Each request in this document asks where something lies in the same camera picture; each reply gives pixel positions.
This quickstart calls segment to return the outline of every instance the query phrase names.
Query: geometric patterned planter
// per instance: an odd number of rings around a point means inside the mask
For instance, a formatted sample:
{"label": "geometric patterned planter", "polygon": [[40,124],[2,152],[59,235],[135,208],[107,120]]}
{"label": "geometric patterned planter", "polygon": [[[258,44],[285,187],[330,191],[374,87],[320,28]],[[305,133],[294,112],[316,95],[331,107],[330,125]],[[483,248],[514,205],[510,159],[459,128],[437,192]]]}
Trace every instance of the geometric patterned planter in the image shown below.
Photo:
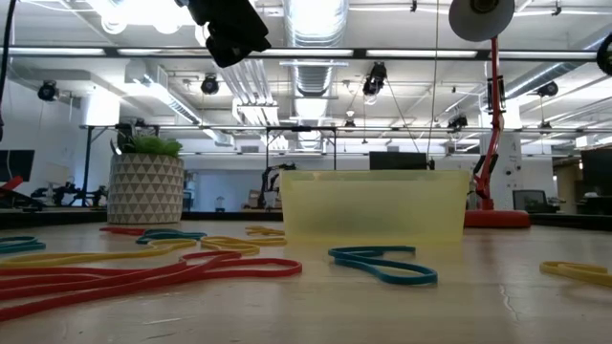
{"label": "geometric patterned planter", "polygon": [[152,154],[115,155],[111,161],[108,222],[170,224],[183,213],[184,163]]}

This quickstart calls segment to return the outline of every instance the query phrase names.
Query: wooden tabletop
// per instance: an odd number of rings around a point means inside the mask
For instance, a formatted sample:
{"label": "wooden tabletop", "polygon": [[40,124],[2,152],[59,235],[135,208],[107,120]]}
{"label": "wooden tabletop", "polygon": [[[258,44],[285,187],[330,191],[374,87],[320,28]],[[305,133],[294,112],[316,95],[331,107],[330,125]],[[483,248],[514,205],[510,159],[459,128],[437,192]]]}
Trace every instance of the wooden tabletop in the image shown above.
{"label": "wooden tabletop", "polygon": [[[209,235],[246,237],[253,223],[183,222]],[[255,225],[282,228],[281,223]],[[36,235],[47,251],[130,251],[134,237],[100,224],[3,230]],[[417,246],[414,261],[436,269],[437,286],[386,285],[330,264],[328,247],[269,247],[262,256],[302,262],[300,276],[195,282],[100,300],[0,323],[17,343],[610,343],[612,289],[541,274],[540,262],[612,267],[604,232],[534,227],[466,230],[463,245]],[[181,254],[109,261],[94,267],[150,268]],[[0,307],[23,300],[0,302]]]}

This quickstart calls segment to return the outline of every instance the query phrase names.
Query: translucent plastic bin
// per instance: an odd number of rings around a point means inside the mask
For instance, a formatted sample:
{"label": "translucent plastic bin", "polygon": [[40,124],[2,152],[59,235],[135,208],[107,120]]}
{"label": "translucent plastic bin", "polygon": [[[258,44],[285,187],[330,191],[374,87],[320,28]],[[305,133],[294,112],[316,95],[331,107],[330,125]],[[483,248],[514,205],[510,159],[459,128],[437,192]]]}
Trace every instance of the translucent plastic bin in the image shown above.
{"label": "translucent plastic bin", "polygon": [[468,171],[283,171],[289,243],[458,242]]}

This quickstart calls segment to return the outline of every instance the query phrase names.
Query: blue rubber band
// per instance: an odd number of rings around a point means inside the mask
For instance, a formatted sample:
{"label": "blue rubber band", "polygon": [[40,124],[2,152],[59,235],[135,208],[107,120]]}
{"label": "blue rubber band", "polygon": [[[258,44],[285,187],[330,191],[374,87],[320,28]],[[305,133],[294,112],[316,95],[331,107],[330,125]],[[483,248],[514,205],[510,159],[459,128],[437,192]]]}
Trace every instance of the blue rubber band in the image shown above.
{"label": "blue rubber band", "polygon": [[136,240],[138,245],[146,245],[153,240],[162,239],[193,239],[200,240],[202,237],[207,236],[204,232],[182,232],[176,229],[161,228],[161,229],[148,229],[142,237]]}
{"label": "blue rubber band", "polygon": [[[340,266],[361,269],[373,274],[385,283],[417,286],[424,284],[438,283],[438,272],[424,266],[400,263],[386,259],[375,259],[371,257],[381,257],[386,252],[416,252],[415,247],[394,246],[394,247],[339,247],[329,250],[329,255],[334,257],[334,263]],[[420,276],[398,276],[382,272],[375,267],[389,267],[419,272]]]}
{"label": "blue rubber band", "polygon": [[33,236],[0,238],[0,254],[45,249],[47,246]]}

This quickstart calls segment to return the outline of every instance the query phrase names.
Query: yellow rubber band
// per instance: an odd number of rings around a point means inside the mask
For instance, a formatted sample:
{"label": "yellow rubber band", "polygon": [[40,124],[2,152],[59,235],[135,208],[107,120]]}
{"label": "yellow rubber band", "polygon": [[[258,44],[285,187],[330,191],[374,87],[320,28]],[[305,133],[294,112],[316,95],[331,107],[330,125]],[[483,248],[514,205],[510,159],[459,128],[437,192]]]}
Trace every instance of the yellow rubber band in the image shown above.
{"label": "yellow rubber band", "polygon": [[226,249],[238,251],[244,255],[259,253],[261,247],[281,247],[287,245],[285,238],[265,238],[242,240],[224,236],[204,237],[200,241],[202,247],[210,249]]}
{"label": "yellow rubber band", "polygon": [[285,235],[284,230],[272,229],[264,226],[248,226],[246,230],[247,235]]}
{"label": "yellow rubber band", "polygon": [[110,259],[154,257],[167,254],[176,249],[194,247],[197,245],[197,242],[189,239],[165,239],[154,240],[147,245],[149,248],[136,252],[28,254],[5,259],[0,262],[0,268],[46,268]]}
{"label": "yellow rubber band", "polygon": [[606,267],[569,262],[544,262],[539,270],[579,281],[612,287],[612,275]]}

